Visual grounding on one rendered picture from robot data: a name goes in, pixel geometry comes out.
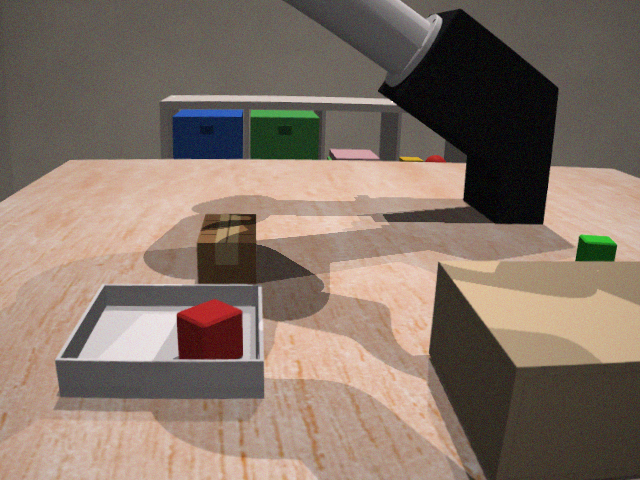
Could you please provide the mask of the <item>brown cardboard box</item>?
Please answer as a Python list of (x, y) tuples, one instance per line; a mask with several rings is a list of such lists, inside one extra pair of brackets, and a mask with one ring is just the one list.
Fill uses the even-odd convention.
[(198, 284), (256, 284), (256, 214), (206, 214), (197, 268)]

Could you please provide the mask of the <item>red block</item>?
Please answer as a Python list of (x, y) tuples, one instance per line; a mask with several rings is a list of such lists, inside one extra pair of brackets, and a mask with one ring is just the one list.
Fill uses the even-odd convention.
[(243, 356), (242, 310), (213, 299), (180, 311), (179, 359), (238, 359)]

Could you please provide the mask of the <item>green block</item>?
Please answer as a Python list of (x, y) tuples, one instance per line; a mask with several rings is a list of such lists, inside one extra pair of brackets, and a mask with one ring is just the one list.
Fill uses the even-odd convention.
[(580, 235), (575, 261), (615, 261), (616, 250), (608, 236)]

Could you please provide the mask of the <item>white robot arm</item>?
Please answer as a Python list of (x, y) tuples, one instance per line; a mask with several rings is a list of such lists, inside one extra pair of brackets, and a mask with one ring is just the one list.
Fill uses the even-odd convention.
[(390, 87), (416, 68), (442, 26), (437, 14), (424, 19), (400, 0), (283, 1), (385, 69)]

